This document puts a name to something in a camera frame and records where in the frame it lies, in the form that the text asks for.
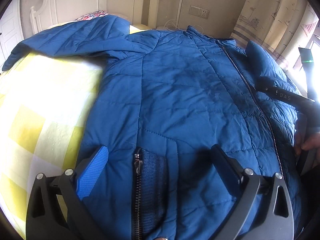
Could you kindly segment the person's right hand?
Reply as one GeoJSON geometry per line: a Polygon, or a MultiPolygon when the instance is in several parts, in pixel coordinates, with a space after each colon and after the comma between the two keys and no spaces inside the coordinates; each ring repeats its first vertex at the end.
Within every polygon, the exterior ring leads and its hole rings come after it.
{"type": "Polygon", "coordinates": [[[310,150],[317,150],[317,154],[319,155],[319,148],[320,148],[320,134],[313,133],[306,139],[306,141],[302,142],[302,136],[299,132],[295,133],[295,143],[294,143],[294,150],[296,155],[300,155],[302,151],[310,151],[310,150]]]}

